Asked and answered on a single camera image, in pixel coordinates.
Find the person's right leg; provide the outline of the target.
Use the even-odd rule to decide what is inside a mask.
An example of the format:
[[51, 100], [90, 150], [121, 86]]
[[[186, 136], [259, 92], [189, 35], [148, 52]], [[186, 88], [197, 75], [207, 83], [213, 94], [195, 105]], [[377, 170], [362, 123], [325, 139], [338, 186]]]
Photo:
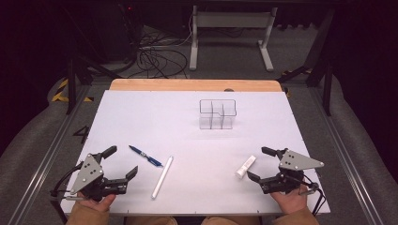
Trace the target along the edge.
[[261, 225], [259, 217], [206, 217], [201, 225]]

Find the person's right hand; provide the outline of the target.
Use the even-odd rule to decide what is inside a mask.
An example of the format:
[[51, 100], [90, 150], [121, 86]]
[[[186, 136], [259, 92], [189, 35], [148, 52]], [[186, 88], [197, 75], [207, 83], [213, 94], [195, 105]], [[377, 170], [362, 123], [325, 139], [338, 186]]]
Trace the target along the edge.
[[304, 195], [306, 191], [307, 187], [301, 185], [287, 194], [272, 192], [270, 196], [279, 205], [282, 212], [288, 215], [307, 207], [307, 196]]

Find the person's left leg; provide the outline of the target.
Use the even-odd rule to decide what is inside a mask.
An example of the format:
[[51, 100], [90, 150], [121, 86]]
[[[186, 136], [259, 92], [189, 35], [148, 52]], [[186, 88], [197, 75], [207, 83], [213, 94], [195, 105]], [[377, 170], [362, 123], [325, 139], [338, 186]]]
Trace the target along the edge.
[[128, 217], [126, 225], [177, 225], [173, 217]]

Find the clear plastic organizer box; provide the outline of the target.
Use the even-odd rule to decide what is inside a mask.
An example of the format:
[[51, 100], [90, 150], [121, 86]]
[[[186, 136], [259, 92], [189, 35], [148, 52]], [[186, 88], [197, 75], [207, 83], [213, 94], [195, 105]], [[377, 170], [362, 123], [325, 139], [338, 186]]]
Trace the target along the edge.
[[199, 101], [200, 129], [232, 129], [237, 116], [233, 99], [201, 99]]

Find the yellow black hazard tape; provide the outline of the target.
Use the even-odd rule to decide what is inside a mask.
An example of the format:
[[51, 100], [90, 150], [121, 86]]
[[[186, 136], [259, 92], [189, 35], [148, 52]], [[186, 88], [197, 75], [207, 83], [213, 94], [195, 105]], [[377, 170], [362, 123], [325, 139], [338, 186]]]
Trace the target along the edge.
[[65, 78], [58, 86], [54, 96], [52, 97], [52, 102], [61, 101], [61, 102], [68, 102], [69, 98], [64, 96], [63, 93], [67, 88], [69, 80]]

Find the white tube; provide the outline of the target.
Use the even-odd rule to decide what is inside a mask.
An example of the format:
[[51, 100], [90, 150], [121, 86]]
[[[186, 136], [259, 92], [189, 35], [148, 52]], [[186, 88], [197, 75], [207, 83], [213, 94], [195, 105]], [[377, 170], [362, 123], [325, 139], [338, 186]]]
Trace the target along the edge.
[[235, 176], [242, 179], [246, 172], [251, 168], [251, 166], [256, 161], [255, 156], [250, 156], [235, 172]]

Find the white metal desk frame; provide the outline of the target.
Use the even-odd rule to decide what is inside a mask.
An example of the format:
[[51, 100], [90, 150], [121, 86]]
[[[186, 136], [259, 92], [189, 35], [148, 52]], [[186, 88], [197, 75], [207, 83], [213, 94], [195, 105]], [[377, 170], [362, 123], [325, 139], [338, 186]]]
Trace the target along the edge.
[[199, 11], [198, 6], [192, 7], [191, 15], [191, 56], [190, 70], [196, 70], [198, 59], [199, 28], [264, 28], [264, 38], [257, 41], [267, 71], [273, 71], [268, 41], [276, 19], [278, 9], [273, 7], [269, 12], [208, 12]]

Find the person's left hand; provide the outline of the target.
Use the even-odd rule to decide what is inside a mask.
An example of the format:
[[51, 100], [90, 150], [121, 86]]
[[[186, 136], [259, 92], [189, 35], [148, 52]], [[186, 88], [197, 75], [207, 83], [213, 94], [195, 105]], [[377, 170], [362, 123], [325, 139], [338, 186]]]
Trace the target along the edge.
[[107, 212], [110, 210], [110, 207], [115, 199], [116, 196], [114, 194], [110, 194], [104, 197], [100, 202], [96, 202], [92, 199], [83, 199], [82, 201], [78, 201], [78, 203], [98, 212]]

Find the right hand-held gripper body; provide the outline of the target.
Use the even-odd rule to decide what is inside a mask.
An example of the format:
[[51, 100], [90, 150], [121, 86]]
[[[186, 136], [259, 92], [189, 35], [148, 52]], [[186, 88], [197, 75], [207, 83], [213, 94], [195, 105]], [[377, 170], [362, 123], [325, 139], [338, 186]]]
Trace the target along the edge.
[[261, 178], [262, 183], [259, 184], [262, 188], [264, 194], [269, 194], [272, 192], [285, 192], [299, 188], [304, 185], [308, 188], [304, 194], [313, 194], [319, 189], [319, 185], [316, 182], [309, 180], [304, 181], [304, 171], [321, 168], [324, 163], [306, 157], [295, 151], [286, 149], [286, 152], [282, 157], [277, 157], [279, 159], [279, 172], [270, 178]]

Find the white pen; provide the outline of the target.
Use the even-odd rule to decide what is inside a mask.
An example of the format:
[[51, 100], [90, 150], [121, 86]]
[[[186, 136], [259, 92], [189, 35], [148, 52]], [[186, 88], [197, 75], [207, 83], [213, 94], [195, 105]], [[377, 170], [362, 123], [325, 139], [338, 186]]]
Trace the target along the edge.
[[151, 199], [152, 200], [155, 200], [157, 198], [157, 196], [158, 196], [158, 194], [159, 194], [159, 192], [161, 190], [161, 186], [162, 186], [162, 184], [163, 184], [163, 182], [165, 180], [165, 177], [166, 177], [166, 175], [167, 175], [167, 173], [168, 173], [173, 161], [174, 161], [174, 157], [170, 156], [168, 158], [167, 162], [166, 162], [166, 165], [164, 166], [164, 168], [163, 168], [163, 170], [161, 172], [161, 176], [160, 176], [160, 178], [158, 180], [158, 183], [154, 187], [154, 190], [153, 190], [153, 192], [151, 194]]

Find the person's leg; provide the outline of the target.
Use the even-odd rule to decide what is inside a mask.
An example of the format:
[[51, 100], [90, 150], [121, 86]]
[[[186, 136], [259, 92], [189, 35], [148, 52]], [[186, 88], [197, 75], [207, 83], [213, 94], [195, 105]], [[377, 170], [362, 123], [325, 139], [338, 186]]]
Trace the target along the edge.
[[173, 217], [128, 217], [126, 225], [177, 225]]
[[206, 217], [201, 225], [261, 225], [259, 217]]

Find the black box with red light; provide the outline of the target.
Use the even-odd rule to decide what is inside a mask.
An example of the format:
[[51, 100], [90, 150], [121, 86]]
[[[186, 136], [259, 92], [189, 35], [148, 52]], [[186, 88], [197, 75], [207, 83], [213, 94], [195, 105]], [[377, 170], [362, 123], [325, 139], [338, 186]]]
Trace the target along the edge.
[[105, 59], [135, 62], [143, 25], [134, 8], [117, 2], [99, 2], [92, 6], [91, 15]]

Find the black metal stand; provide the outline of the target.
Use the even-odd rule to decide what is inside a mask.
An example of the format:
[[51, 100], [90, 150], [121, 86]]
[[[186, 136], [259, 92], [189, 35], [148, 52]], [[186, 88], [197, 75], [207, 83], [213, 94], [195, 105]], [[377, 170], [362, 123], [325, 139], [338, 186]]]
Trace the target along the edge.
[[321, 81], [324, 81], [322, 107], [327, 116], [330, 116], [329, 106], [332, 85], [332, 66], [330, 64], [330, 60], [326, 56], [325, 42], [329, 35], [329, 28], [333, 21], [334, 12], [335, 10], [332, 8], [327, 11], [304, 64], [277, 79], [277, 82], [285, 83], [297, 77], [299, 74], [304, 73], [308, 69], [311, 69], [312, 71], [307, 77], [306, 85], [308, 87], [317, 87]]
[[118, 76], [116, 73], [87, 57], [79, 54], [72, 56], [69, 59], [67, 66], [69, 90], [69, 105], [67, 114], [71, 114], [77, 105], [76, 80], [79, 80], [82, 85], [90, 85], [93, 81], [93, 78], [89, 72], [89, 68], [93, 68], [99, 73], [104, 74], [112, 79], [120, 79], [120, 76]]

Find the aluminium floor rail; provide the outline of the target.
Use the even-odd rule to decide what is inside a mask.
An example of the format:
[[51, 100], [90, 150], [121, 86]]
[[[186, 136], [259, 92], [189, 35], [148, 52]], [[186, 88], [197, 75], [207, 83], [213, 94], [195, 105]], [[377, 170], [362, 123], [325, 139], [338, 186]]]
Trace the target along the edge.
[[344, 168], [344, 172], [347, 179], [352, 187], [357, 200], [360, 203], [360, 207], [366, 216], [369, 225], [385, 225], [378, 211], [376, 210], [375, 204], [369, 194], [368, 189], [363, 183], [363, 180], [346, 149], [346, 146], [340, 136], [337, 128], [335, 127], [332, 118], [327, 115], [323, 108], [322, 97], [316, 88], [309, 88], [310, 95], [313, 99], [316, 108], [320, 111], [320, 114], [326, 123], [328, 133], [332, 138], [332, 142], [335, 148], [335, 152]]
[[66, 133], [90, 85], [80, 86], [75, 108], [67, 114], [67, 103], [51, 103], [11, 142], [3, 165], [8, 170], [5, 209], [6, 225], [22, 225], [60, 151]]

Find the blue pen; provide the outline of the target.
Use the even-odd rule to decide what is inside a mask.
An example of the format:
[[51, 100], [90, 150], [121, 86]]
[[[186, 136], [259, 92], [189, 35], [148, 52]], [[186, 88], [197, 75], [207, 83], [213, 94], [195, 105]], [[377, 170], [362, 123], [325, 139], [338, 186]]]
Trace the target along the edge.
[[136, 148], [135, 146], [129, 145], [129, 148], [135, 152], [136, 154], [138, 154], [139, 156], [145, 158], [149, 163], [151, 163], [152, 165], [154, 165], [155, 167], [159, 167], [162, 168], [163, 165], [161, 164], [161, 162], [157, 161], [156, 159], [154, 159], [153, 157], [149, 156], [148, 154], [146, 154], [145, 152], [143, 152], [142, 150]]

